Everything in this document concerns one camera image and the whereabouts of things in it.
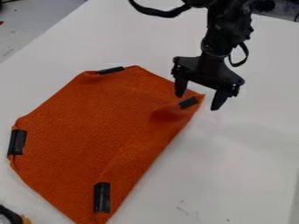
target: black cable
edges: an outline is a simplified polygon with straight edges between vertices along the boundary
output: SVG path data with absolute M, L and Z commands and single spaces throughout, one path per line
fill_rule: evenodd
M 297 19 L 299 18 L 299 12 L 297 13 L 297 15 L 294 18 L 294 22 L 297 22 Z
M 175 18 L 179 14 L 181 14 L 184 11 L 187 11 L 191 8 L 188 4 L 184 4 L 180 7 L 177 7 L 173 10 L 157 10 L 157 9 L 152 9 L 148 7 L 144 7 L 140 5 L 139 3 L 136 3 L 134 0 L 129 0 L 129 2 L 132 4 L 132 6 L 139 12 L 149 15 L 149 16 L 155 16 L 155 17 L 161 17 L 161 18 Z
M 17 2 L 17 1 L 20 1 L 20 0 L 7 0 L 7 1 L 3 1 L 2 4 Z

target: black clip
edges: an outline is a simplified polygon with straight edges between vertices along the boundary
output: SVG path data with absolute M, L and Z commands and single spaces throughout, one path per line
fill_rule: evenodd
M 26 143 L 27 131 L 23 129 L 14 129 L 11 132 L 10 146 L 7 155 L 23 155 Z
M 110 183 L 94 186 L 94 212 L 110 213 Z

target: white surface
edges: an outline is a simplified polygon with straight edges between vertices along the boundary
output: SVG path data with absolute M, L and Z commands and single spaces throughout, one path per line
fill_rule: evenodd
M 0 63 L 58 23 L 85 0 L 19 0 L 0 12 Z
M 170 8 L 179 1 L 148 5 Z M 109 224 L 290 223 L 299 166 L 299 26 L 254 17 L 254 28 L 250 59 L 235 70 L 247 80 L 240 97 L 210 112 L 213 91 L 191 85 L 207 93 L 206 106 Z M 0 202 L 34 223 L 70 223 L 10 169 L 10 126 L 84 70 L 137 64 L 170 77 L 172 57 L 198 54 L 204 35 L 204 10 L 162 19 L 135 12 L 125 0 L 91 0 L 6 60 L 0 66 Z

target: floor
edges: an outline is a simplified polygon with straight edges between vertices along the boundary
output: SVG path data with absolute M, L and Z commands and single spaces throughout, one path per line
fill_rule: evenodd
M 81 6 L 85 0 L 19 0 L 0 12 L 0 63 Z

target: orange fabric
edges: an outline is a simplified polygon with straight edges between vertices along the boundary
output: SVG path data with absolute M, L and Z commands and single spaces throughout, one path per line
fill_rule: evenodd
M 105 223 L 197 111 L 177 104 L 173 83 L 139 66 L 78 75 L 14 129 L 24 155 L 9 156 L 23 181 L 75 223 Z M 111 212 L 94 213 L 94 185 L 111 185 Z

